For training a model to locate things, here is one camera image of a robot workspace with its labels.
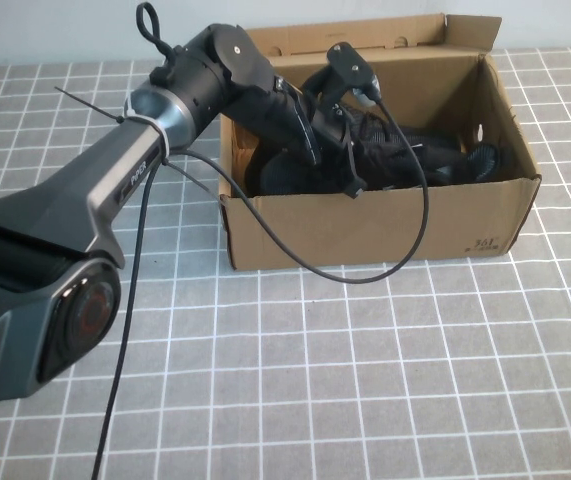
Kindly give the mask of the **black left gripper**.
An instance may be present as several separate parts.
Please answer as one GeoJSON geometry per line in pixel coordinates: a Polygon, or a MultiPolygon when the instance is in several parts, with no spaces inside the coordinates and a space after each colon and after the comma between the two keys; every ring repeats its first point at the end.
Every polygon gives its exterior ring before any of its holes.
{"type": "Polygon", "coordinates": [[[298,91],[269,63],[226,72],[226,116],[259,139],[246,167],[249,191],[342,191],[359,197],[350,122],[298,91]]]}

